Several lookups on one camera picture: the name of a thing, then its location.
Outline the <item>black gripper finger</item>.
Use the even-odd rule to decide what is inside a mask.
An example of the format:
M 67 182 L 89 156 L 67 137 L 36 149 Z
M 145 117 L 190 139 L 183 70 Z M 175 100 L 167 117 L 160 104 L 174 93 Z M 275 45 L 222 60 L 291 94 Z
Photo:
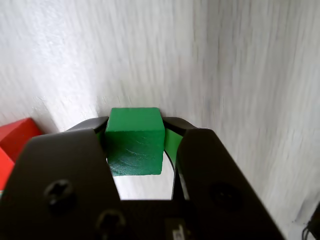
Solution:
M 123 240 L 125 217 L 98 117 L 32 138 L 0 200 L 3 240 Z

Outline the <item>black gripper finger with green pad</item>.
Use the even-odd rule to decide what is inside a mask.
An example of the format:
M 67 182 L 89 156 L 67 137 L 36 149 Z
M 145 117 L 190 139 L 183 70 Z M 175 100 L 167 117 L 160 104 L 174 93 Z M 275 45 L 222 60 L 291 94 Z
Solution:
M 182 137 L 176 166 L 193 204 L 199 240 L 282 240 L 284 237 L 216 133 L 179 117 L 163 117 Z

